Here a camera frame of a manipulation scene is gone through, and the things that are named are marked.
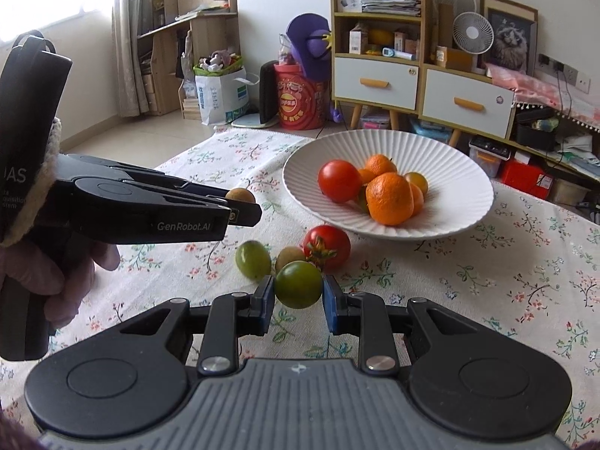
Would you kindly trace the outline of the left hand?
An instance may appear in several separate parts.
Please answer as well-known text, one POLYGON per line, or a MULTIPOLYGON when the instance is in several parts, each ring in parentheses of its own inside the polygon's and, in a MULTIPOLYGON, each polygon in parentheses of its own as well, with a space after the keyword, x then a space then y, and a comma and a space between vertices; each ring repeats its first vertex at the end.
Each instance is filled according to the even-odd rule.
POLYGON ((118 248, 101 242, 92 242, 69 274, 31 243, 21 241, 1 248, 1 280, 8 276, 31 293, 47 297, 44 313, 54 328, 68 325, 78 314, 95 283, 97 266, 114 271, 119 264, 118 248))

